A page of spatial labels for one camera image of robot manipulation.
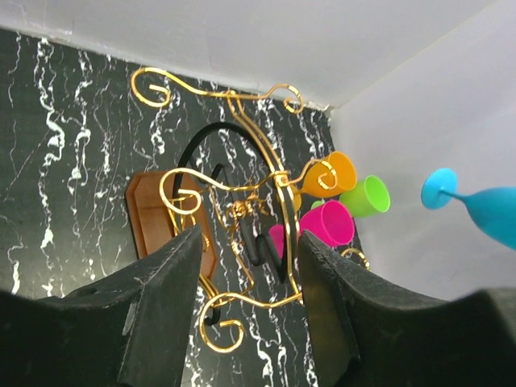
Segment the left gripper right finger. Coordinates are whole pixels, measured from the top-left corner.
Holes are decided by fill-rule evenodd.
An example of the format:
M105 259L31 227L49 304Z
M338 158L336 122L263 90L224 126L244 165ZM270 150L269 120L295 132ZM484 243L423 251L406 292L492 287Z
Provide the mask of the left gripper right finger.
M321 386L514 385L513 289L447 302L369 272L309 232L298 249Z

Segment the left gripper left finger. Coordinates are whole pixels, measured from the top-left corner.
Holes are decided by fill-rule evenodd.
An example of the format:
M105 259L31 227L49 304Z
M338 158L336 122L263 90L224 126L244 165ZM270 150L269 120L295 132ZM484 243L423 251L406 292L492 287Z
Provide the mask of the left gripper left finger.
M191 227L64 298L2 292L2 385L180 385L201 258Z

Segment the pink wine glass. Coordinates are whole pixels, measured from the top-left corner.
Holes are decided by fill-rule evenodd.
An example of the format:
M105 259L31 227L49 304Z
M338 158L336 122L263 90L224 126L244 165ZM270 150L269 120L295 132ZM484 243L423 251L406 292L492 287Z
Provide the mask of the pink wine glass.
M355 223L347 207L330 200L306 212L299 221L295 244L304 231L310 231L331 248L349 244L356 233Z

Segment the green wine glass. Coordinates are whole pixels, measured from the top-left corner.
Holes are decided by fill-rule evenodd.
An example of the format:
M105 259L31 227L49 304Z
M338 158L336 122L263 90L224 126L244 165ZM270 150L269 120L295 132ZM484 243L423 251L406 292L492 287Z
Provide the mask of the green wine glass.
M364 218L387 212L391 206L389 190L375 175L357 182L354 189L344 191L337 198L354 218Z

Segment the orange wine glass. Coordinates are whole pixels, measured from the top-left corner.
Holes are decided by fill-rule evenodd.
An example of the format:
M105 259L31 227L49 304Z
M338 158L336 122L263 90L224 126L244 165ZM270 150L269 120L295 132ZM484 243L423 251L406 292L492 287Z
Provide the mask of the orange wine glass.
M307 163L302 175L290 185L295 210L302 206L302 195L331 198L356 187L356 168L342 152L333 151L324 159Z

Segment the blue wine glass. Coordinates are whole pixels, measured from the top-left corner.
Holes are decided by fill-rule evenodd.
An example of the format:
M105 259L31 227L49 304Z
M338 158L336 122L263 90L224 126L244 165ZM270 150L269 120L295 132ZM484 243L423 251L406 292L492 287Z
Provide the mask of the blue wine glass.
M449 168L435 170L423 183L424 207L437 210L452 199L464 204L470 219L489 238L515 249L515 187L502 186L465 195L457 192L458 177Z

